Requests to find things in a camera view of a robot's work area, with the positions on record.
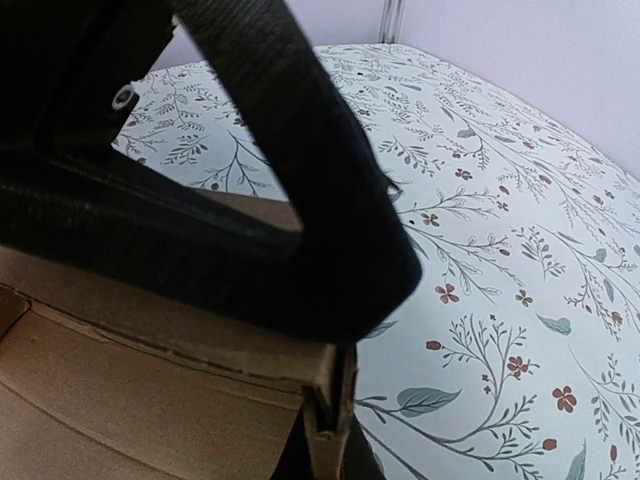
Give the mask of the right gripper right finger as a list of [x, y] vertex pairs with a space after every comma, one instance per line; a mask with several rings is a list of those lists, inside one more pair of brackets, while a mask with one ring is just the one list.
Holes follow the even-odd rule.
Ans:
[[345, 480], [385, 480], [361, 424], [353, 416], [345, 446], [341, 478]]

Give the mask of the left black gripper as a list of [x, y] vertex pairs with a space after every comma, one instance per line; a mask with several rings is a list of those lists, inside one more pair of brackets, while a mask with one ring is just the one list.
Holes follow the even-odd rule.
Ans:
[[165, 1], [4, 1], [1, 147], [110, 145], [132, 108], [114, 98], [172, 38]]

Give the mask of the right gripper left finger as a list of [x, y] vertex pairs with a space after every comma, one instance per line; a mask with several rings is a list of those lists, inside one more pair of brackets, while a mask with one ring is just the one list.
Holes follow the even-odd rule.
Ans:
[[307, 425], [306, 405], [302, 404], [270, 477], [271, 480], [311, 480], [313, 478]]

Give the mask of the brown cardboard box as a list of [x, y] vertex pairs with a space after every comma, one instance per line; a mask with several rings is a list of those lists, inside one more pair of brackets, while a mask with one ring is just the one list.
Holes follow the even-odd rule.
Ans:
[[337, 479], [356, 368], [353, 346], [1, 252], [5, 479], [270, 479], [302, 404], [312, 479]]

